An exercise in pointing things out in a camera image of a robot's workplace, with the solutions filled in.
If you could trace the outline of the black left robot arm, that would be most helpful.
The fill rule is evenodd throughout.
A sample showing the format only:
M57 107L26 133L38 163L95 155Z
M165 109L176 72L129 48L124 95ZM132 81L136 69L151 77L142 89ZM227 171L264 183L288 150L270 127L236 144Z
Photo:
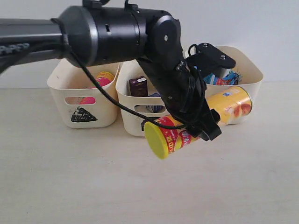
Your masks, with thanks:
M213 140L220 116L208 107L203 74L184 59L180 40L180 22L167 11L85 0L50 20L1 19L0 70L63 58L82 70L136 60L172 117L193 137Z

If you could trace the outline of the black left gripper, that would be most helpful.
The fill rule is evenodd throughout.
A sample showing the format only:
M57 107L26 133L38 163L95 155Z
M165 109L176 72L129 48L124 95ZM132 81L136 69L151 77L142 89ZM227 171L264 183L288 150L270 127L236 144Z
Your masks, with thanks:
M220 115L209 108L204 89L195 89L186 97L179 91L171 91L163 95L163 102L170 115L180 122L191 136L209 141L221 134L218 126Z

